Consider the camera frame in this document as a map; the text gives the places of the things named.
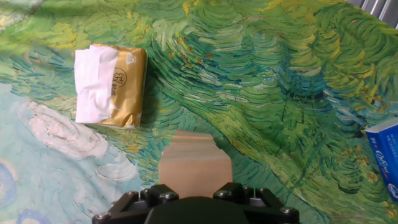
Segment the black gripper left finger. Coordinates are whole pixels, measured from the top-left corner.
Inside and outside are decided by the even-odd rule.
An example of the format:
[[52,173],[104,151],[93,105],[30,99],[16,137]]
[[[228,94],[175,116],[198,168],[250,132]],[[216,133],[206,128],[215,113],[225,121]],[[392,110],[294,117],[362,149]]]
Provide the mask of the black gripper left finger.
[[92,224],[143,224],[153,208],[178,199],[179,195],[164,184],[128,191],[108,211],[96,214]]

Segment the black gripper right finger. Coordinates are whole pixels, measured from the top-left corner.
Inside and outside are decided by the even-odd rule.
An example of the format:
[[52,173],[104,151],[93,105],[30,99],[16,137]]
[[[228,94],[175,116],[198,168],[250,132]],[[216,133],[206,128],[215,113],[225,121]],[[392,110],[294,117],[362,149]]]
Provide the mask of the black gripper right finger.
[[228,182],[214,194],[213,198],[234,205],[248,223],[299,224],[299,211],[284,205],[268,188],[245,187]]

